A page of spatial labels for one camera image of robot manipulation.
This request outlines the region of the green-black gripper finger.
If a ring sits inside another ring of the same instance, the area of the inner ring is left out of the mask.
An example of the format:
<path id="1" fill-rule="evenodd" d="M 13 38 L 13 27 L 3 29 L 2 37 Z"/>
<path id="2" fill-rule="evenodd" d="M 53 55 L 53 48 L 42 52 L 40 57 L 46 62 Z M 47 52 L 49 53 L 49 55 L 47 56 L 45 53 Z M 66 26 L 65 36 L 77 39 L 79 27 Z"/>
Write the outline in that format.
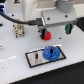
<path id="1" fill-rule="evenodd" d="M 72 29 L 73 29 L 72 24 L 71 24 L 71 23 L 67 24 L 67 25 L 65 26 L 65 33 L 66 33 L 67 35 L 68 35 L 68 34 L 71 34 Z"/>
<path id="2" fill-rule="evenodd" d="M 41 35 L 40 35 L 41 39 L 44 39 L 46 34 L 47 34 L 47 29 L 46 28 L 42 29 Z"/>

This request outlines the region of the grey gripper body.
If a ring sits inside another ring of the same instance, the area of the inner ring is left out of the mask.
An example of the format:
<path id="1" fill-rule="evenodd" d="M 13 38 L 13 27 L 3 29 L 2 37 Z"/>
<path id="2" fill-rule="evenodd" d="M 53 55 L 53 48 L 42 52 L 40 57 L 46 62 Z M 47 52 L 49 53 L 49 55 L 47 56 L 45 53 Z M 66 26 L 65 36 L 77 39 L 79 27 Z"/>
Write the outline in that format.
<path id="1" fill-rule="evenodd" d="M 41 12 L 43 26 L 45 28 L 72 23 L 76 19 L 75 9 L 68 14 L 60 12 L 57 8 Z"/>

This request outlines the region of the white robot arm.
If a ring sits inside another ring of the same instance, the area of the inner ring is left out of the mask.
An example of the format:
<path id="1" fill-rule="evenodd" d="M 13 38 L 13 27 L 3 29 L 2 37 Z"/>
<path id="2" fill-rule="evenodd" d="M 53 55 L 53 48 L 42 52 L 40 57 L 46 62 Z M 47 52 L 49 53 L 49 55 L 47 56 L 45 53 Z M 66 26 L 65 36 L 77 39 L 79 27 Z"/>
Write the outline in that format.
<path id="1" fill-rule="evenodd" d="M 74 0 L 23 0 L 22 14 L 25 21 L 31 21 L 39 28 L 40 37 L 45 38 L 47 29 L 65 26 L 70 34 L 77 20 Z"/>

